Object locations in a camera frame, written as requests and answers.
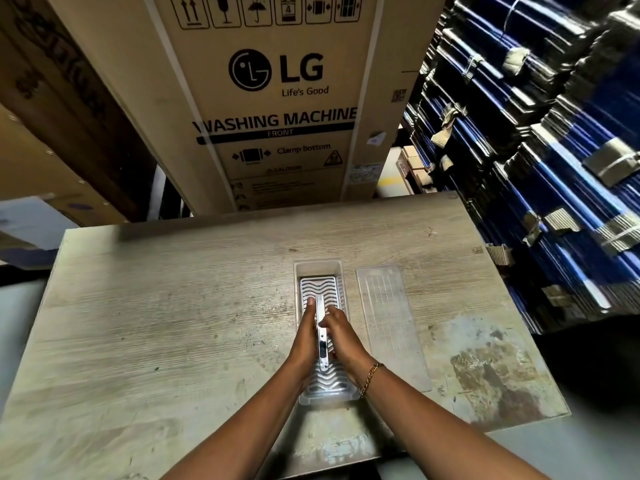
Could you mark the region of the pale yellow box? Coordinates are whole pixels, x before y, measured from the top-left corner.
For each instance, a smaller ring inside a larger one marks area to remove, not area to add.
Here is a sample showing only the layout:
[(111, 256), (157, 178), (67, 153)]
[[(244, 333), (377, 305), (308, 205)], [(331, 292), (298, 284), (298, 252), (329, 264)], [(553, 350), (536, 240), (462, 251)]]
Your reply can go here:
[(375, 197), (394, 198), (410, 195), (404, 182), (404, 176), (397, 167), (400, 155), (401, 147), (397, 146), (390, 149), (376, 186)]

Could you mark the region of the clear plastic tray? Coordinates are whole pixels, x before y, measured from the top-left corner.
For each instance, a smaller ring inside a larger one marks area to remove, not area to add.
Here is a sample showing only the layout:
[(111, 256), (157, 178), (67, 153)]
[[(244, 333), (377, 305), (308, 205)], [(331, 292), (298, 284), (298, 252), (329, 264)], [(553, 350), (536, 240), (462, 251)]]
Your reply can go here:
[[(336, 276), (338, 278), (338, 281), (339, 281), (339, 284), (340, 284), (340, 291), (341, 291), (341, 295), (342, 295), (342, 300), (343, 300), (343, 304), (345, 306), (344, 308), (340, 308), (340, 309), (343, 310), (346, 315), (348, 315), (347, 296), (346, 296), (346, 290), (345, 290), (345, 285), (344, 285), (344, 276), (343, 276), (343, 269), (342, 269), (341, 260), (340, 259), (329, 259), (329, 260), (299, 261), (299, 262), (295, 262), (294, 263), (294, 291), (295, 291), (295, 298), (296, 298), (296, 305), (297, 305), (297, 309), (296, 309), (296, 324), (297, 325), (299, 325), (300, 318), (301, 318), (301, 316), (303, 314), (303, 311), (305, 309), (305, 307), (303, 307), (302, 304), (301, 304), (300, 291), (299, 291), (300, 279), (304, 278), (304, 277), (329, 276), (329, 275)], [(343, 404), (346, 404), (346, 403), (348, 403), (348, 402), (337, 403), (337, 404), (325, 404), (325, 405), (322, 405), (322, 406), (316, 406), (316, 407), (312, 406), (312, 407), (308, 407), (308, 408), (315, 408), (315, 409), (327, 408), (327, 407), (331, 407), (331, 406), (343, 405)]]

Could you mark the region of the clear plastic lid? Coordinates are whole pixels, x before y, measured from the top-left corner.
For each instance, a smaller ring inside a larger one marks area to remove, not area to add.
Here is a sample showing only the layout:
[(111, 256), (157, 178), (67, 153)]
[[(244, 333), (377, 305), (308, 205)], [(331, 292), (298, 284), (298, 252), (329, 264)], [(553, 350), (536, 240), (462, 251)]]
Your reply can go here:
[(432, 391), (400, 268), (359, 267), (356, 278), (373, 357), (421, 393)]

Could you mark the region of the light brown cardboard box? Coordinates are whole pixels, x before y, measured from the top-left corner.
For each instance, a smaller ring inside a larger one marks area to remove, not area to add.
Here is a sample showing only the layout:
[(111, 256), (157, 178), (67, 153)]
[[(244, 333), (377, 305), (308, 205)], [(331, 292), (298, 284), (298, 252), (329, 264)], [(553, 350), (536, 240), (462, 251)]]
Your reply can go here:
[(27, 197), (40, 198), (78, 226), (129, 222), (0, 104), (0, 201)]

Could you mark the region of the person's left forearm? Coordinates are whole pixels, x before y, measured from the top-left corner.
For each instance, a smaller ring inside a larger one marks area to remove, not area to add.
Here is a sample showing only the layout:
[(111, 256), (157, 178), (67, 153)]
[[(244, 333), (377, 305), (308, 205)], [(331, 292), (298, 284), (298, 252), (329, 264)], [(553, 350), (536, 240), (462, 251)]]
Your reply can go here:
[(288, 358), (251, 399), (160, 480), (252, 480), (304, 389), (312, 362)]

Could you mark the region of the small brown cardboard boxes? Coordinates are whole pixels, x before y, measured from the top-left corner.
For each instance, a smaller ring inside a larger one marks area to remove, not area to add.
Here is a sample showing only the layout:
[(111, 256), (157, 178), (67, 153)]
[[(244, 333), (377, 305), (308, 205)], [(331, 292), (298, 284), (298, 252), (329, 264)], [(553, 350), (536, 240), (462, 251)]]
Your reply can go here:
[(425, 164), (414, 146), (402, 146), (396, 160), (396, 169), (410, 194), (437, 193), (431, 176), (434, 165)]

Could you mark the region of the white wavy tray insert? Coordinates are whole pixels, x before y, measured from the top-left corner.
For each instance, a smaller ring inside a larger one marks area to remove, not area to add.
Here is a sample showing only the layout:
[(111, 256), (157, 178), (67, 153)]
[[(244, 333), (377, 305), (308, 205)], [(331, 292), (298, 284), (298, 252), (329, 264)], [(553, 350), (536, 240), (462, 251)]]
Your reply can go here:
[[(313, 276), (300, 279), (301, 304), (305, 307), (309, 296), (324, 295), (324, 304), (344, 308), (340, 284), (336, 276)], [(342, 364), (333, 355), (333, 343), (328, 334), (328, 352), (330, 360), (329, 372), (322, 373), (318, 367), (318, 359), (310, 375), (306, 389), (299, 397), (302, 406), (316, 407), (325, 404), (337, 404), (353, 401), (358, 398), (358, 389), (350, 381)]]

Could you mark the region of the person's right forearm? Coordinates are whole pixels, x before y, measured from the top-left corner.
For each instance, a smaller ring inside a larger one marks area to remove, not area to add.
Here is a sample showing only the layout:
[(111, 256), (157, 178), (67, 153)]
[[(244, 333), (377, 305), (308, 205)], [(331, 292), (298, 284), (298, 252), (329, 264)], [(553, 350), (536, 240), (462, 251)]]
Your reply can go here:
[(428, 480), (550, 480), (381, 363), (364, 396)]

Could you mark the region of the dark brown cardboard box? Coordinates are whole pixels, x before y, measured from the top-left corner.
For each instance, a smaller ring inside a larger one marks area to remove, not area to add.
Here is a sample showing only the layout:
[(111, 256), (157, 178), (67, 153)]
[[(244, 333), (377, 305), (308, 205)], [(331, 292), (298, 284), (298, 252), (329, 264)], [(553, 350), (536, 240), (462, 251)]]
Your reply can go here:
[(47, 0), (0, 0), (0, 103), (125, 219), (156, 160)]

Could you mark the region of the stacks of blue flattened cartons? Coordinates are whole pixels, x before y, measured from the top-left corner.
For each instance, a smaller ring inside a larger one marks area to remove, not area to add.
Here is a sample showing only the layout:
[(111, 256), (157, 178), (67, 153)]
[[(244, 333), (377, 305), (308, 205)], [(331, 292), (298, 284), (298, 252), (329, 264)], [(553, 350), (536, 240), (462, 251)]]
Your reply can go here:
[(446, 0), (402, 127), (530, 332), (640, 317), (640, 0)]

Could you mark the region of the large printed cardboard carton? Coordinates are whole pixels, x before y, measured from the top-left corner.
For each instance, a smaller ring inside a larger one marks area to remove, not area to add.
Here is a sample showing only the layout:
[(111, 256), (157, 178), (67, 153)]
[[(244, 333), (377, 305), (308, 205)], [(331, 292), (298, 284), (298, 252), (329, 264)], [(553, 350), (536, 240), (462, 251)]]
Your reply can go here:
[(192, 213), (372, 196), (446, 0), (47, 0)]

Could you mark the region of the person's left hand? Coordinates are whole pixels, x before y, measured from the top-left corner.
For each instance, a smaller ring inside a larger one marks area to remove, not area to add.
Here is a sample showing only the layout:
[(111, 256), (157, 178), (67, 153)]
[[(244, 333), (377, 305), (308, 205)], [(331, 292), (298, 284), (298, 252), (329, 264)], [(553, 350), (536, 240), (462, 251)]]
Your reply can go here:
[(300, 336), (299, 326), (287, 357), (287, 365), (295, 376), (302, 382), (306, 382), (315, 367), (318, 359), (317, 334), (316, 336)]

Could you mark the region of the person's right hand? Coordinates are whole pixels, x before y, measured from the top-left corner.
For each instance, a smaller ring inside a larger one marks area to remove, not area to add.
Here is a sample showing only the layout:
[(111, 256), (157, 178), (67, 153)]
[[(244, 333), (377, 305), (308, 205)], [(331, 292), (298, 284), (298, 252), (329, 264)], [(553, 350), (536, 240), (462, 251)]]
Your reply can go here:
[(357, 333), (349, 322), (349, 329), (341, 341), (333, 341), (333, 353), (342, 364), (351, 382), (363, 391), (370, 382), (370, 372), (377, 361), (361, 343)]

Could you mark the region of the white metal strip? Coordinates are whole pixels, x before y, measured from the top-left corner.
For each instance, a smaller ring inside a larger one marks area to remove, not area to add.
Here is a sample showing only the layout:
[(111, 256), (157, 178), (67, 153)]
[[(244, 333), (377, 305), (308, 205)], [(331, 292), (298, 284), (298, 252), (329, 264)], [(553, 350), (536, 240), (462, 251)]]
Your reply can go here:
[(328, 334), (326, 328), (322, 327), (321, 323), (326, 315), (326, 307), (324, 304), (324, 295), (322, 293), (316, 294), (316, 333), (317, 333), (317, 347), (318, 347), (318, 367), (322, 373), (329, 372), (330, 360), (328, 352)]

